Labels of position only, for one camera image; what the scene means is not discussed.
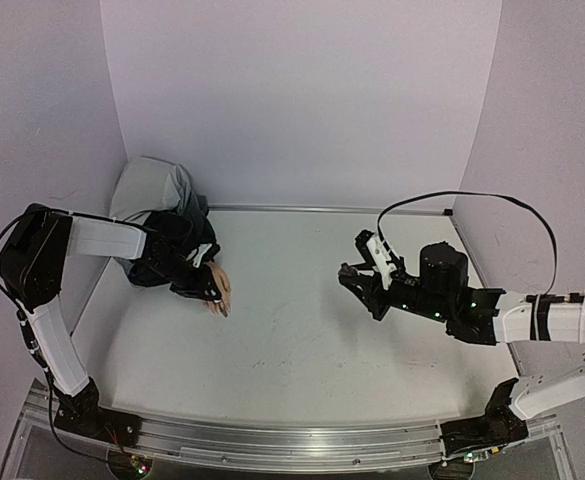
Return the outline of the purple nail polish bottle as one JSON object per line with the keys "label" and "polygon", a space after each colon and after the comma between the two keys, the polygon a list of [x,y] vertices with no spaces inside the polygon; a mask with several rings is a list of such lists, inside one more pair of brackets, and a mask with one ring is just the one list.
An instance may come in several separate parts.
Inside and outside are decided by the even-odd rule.
{"label": "purple nail polish bottle", "polygon": [[341,277],[351,278],[356,277],[357,275],[358,269],[348,264],[343,264],[338,271],[339,278]]}

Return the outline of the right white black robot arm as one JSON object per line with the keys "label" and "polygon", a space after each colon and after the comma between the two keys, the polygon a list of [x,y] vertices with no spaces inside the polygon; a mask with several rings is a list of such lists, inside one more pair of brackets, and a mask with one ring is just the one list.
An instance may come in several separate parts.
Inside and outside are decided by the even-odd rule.
{"label": "right white black robot arm", "polygon": [[[423,247],[419,273],[409,274],[402,258],[377,238],[359,242],[363,261],[344,263],[338,281],[380,321],[392,308],[444,324],[461,342],[494,346],[516,342],[559,342],[585,346],[585,291],[523,294],[469,286],[468,257],[446,242]],[[547,379],[517,378],[505,405],[528,420],[585,398],[585,358],[573,370]]]}

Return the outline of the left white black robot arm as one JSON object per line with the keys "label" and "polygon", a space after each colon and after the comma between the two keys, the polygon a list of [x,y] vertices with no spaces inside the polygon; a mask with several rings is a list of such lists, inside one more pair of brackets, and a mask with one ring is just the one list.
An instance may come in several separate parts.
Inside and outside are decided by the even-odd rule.
{"label": "left white black robot arm", "polygon": [[62,395],[75,398],[93,381],[80,360],[60,306],[66,259],[125,259],[186,297],[218,303],[221,287],[210,262],[215,238],[156,229],[33,203],[0,233],[0,291],[16,306],[30,354]]}

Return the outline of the mannequin hand with long nails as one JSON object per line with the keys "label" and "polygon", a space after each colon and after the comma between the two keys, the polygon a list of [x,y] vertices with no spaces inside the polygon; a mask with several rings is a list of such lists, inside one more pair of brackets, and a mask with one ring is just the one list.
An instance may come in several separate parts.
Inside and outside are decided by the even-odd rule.
{"label": "mannequin hand with long nails", "polygon": [[231,284],[227,273],[216,263],[208,262],[213,279],[220,290],[221,299],[218,302],[206,302],[208,310],[214,315],[228,317],[231,313]]}

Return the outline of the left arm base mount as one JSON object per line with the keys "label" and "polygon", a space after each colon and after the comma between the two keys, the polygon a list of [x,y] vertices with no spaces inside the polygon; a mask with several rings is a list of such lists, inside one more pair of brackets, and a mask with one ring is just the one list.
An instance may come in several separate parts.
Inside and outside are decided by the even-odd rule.
{"label": "left arm base mount", "polygon": [[110,442],[119,447],[135,447],[138,442],[141,418],[138,415],[113,410],[100,405],[100,392],[89,377],[87,385],[76,395],[63,393],[52,382],[59,405],[53,426],[61,431],[85,438]]}

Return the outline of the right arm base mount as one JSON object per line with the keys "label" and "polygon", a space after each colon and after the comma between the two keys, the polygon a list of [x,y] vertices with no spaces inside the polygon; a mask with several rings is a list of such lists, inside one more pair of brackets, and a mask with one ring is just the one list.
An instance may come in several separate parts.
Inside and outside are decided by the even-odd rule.
{"label": "right arm base mount", "polygon": [[451,420],[440,425],[440,439],[447,458],[469,452],[501,448],[525,440],[528,428],[511,409],[511,393],[518,379],[499,384],[482,415]]}

